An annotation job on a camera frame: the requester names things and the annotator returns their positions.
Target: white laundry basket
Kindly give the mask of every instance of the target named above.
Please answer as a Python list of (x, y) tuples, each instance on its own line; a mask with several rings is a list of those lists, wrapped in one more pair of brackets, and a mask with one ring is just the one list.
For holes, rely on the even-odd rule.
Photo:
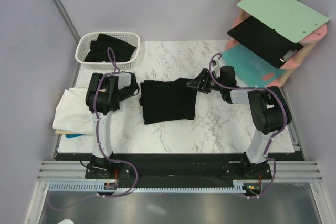
[(101, 31), (99, 33), (88, 33), (85, 34), (79, 41), (77, 49), (76, 49), (76, 60), (83, 64), (84, 66), (97, 69), (97, 70), (114, 70), (114, 66), (110, 62), (84, 62), (85, 57), (88, 55), (90, 51), (90, 45), (92, 40), (97, 40), (99, 34), (110, 35), (114, 38), (121, 39), (126, 41), (127, 43), (137, 47), (134, 53), (131, 56), (131, 60), (127, 62), (117, 62), (117, 66), (120, 70), (127, 70), (134, 67), (134, 62), (139, 54), (140, 48), (140, 38), (135, 33), (130, 32), (109, 32), (109, 31)]

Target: gray floor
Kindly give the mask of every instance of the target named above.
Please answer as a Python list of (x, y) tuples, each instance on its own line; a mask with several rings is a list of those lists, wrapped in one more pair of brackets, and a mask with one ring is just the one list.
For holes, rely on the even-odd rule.
[[(66, 207), (92, 193), (48, 193), (54, 207)], [(75, 224), (152, 223), (321, 223), (309, 184), (274, 184), (260, 199), (229, 194), (133, 193), (102, 199), (93, 197), (65, 211), (45, 206), (42, 224), (64, 219)]]

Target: folded black cloth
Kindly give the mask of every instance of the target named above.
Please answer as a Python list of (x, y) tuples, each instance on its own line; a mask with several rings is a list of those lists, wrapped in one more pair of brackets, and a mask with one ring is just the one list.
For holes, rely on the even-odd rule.
[(144, 81), (140, 84), (140, 105), (145, 124), (195, 119), (197, 91), (185, 85), (191, 79), (175, 81)]
[(127, 62), (131, 59), (136, 47), (106, 34), (99, 34), (97, 40), (91, 41), (90, 52), (84, 62), (110, 62), (107, 49), (112, 48), (117, 62)]

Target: marble tabletop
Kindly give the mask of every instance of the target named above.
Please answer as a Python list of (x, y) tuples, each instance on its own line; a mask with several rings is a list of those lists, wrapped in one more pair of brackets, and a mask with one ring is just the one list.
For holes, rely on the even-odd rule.
[[(136, 67), (138, 83), (144, 80), (173, 81), (194, 78), (208, 68), (211, 56), (225, 50), (226, 41), (142, 42)], [(87, 88), (94, 72), (80, 67), (76, 87)], [(238, 84), (244, 84), (237, 78)], [(195, 120), (144, 125), (140, 95), (120, 103), (111, 119), (111, 141), (116, 153), (242, 153), (251, 143), (255, 127), (249, 106), (227, 104), (219, 92), (198, 93)], [(90, 153), (93, 136), (67, 139), (62, 136), (58, 152)], [(286, 128), (275, 137), (270, 152), (294, 152)]]

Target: white cloth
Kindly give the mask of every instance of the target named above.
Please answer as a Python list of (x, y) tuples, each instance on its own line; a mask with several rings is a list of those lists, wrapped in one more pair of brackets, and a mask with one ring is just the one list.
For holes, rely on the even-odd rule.
[(87, 89), (70, 88), (56, 107), (53, 129), (69, 131), (85, 135), (93, 135), (93, 120), (89, 108), (85, 104)]
[(61, 221), (59, 224), (74, 224), (74, 223), (69, 219), (65, 219), (65, 220)]

